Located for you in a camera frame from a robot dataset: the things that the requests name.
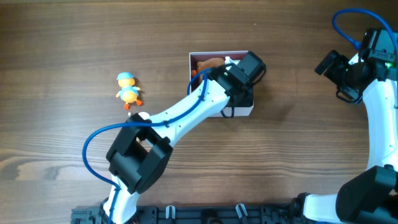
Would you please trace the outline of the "brown plush toy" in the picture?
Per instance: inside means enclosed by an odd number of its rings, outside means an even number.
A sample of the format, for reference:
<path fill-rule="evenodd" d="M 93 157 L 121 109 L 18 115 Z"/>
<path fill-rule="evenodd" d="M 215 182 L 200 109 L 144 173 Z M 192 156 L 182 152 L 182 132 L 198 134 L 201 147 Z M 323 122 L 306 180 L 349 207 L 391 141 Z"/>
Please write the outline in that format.
<path fill-rule="evenodd" d="M 192 70 L 191 77 L 193 78 L 195 75 L 197 75 L 198 72 L 201 72 L 207 68 L 219 67 L 224 64 L 225 60 L 219 57 L 210 58 L 205 61 L 197 62 L 196 68 Z"/>

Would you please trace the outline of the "white cardboard box pink inside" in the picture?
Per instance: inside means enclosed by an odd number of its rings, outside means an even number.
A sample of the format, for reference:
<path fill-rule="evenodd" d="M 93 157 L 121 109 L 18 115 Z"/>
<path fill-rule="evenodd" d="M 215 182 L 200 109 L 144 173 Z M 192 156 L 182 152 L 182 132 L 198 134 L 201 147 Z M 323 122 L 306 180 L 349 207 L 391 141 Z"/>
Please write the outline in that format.
<path fill-rule="evenodd" d="M 226 56 L 230 56 L 232 59 L 244 58 L 248 53 L 247 50 L 237 50 L 237 51 L 219 51 L 219 52 L 190 52 L 189 53 L 189 69 L 190 69 L 190 80 L 192 79 L 192 70 L 196 68 L 197 62 L 205 61 L 210 58 L 223 58 L 225 60 Z M 234 117 L 239 116 L 249 116 L 254 108 L 254 102 L 252 101 L 248 106 L 240 104 L 234 107 Z"/>

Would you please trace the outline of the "yellow duck toy blue hat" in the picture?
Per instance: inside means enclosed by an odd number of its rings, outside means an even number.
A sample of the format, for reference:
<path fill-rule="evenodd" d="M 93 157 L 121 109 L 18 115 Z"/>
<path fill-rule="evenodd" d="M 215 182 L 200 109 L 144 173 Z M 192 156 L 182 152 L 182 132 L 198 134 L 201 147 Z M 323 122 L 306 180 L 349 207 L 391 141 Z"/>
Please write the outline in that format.
<path fill-rule="evenodd" d="M 121 88 L 116 94 L 116 98 L 120 98 L 124 102 L 124 109 L 129 110 L 131 105 L 135 103 L 142 106 L 143 102 L 139 99 L 140 88 L 136 86 L 134 75 L 129 72 L 122 72 L 118 75 L 118 85 Z"/>

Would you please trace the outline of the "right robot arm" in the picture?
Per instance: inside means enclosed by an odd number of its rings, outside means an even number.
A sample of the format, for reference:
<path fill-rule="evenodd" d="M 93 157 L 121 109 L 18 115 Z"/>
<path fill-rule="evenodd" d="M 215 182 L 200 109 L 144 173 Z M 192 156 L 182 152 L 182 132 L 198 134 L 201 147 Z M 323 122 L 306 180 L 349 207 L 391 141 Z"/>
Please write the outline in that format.
<path fill-rule="evenodd" d="M 332 50 L 315 68 L 337 87 L 336 97 L 364 103 L 368 116 L 366 170 L 337 194 L 302 193 L 289 208 L 291 220 L 325 223 L 397 223 L 397 33 L 368 29 L 358 53 Z"/>

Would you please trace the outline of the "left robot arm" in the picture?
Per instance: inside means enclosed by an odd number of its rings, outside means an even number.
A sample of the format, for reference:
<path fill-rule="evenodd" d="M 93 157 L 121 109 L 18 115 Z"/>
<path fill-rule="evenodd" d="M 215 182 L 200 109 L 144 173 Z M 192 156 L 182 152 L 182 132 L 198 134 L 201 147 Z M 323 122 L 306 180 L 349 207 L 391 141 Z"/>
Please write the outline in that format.
<path fill-rule="evenodd" d="M 194 65 L 184 99 L 155 115 L 131 115 L 106 154 L 115 183 L 102 206 L 106 221 L 127 223 L 139 196 L 164 173 L 174 145 L 227 107 L 252 107 L 253 87 L 265 74 L 265 63 L 253 52 L 238 59 L 207 57 Z"/>

